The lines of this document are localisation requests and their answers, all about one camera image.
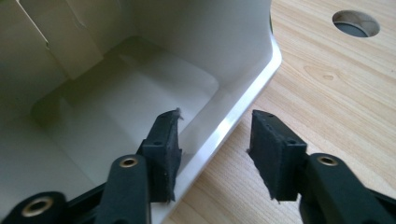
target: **clamp jaw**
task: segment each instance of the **clamp jaw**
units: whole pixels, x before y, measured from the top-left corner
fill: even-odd
[[[304,223],[396,223],[396,201],[367,189],[340,159],[307,155],[307,144],[276,116],[254,110],[248,155],[271,199],[296,201]]]
[[[61,192],[42,192],[19,203],[3,224],[108,224],[151,222],[150,203],[175,200],[181,160],[179,109],[161,114],[135,155],[116,159],[107,182],[67,202]]]

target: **screw hole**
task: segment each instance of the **screw hole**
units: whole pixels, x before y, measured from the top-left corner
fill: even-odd
[[[137,165],[137,159],[135,158],[126,158],[120,162],[120,166],[123,168],[129,168]]]
[[[23,208],[22,215],[24,217],[38,216],[51,208],[52,204],[53,200],[50,197],[34,199]]]
[[[328,166],[336,166],[338,165],[338,162],[330,157],[318,157],[318,161],[322,163],[323,165],[328,165]]]

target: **container inner wall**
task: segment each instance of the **container inner wall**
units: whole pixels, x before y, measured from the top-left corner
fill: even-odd
[[[0,1],[0,219],[40,191],[70,200],[103,183],[177,107],[183,170],[215,130],[236,125],[220,124],[272,60],[270,4]]]

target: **black plastic part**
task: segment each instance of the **black plastic part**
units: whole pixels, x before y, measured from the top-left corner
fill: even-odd
[[[253,110],[248,155],[271,199],[296,201],[295,172],[304,163],[306,143],[276,116]]]
[[[81,194],[67,203],[66,216],[72,224],[92,224],[106,184]]]
[[[326,217],[316,200],[308,201],[305,197],[302,197],[299,209],[304,224],[327,223]]]
[[[181,160],[181,149],[177,140],[179,118],[178,109],[158,116],[147,139],[142,142],[136,153],[144,156],[148,162],[152,203],[169,203],[175,200],[174,188]]]
[[[95,223],[150,223],[149,181],[144,157],[127,155],[113,162]]]
[[[323,153],[309,157],[306,166],[314,195],[303,195],[322,208],[326,223],[394,223],[374,195],[340,159]],[[303,216],[304,223],[312,217]]]
[[[396,223],[396,200],[375,190],[370,189],[370,191],[385,210],[387,210],[387,212],[393,217],[393,220]]]
[[[60,192],[42,192],[17,204],[3,224],[67,223],[63,217],[65,197]]]

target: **white plastic container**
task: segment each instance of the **white plastic container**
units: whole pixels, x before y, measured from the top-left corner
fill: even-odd
[[[188,190],[281,62],[270,0],[0,1],[0,220],[106,181],[179,107]],[[153,223],[175,206],[153,204]]]

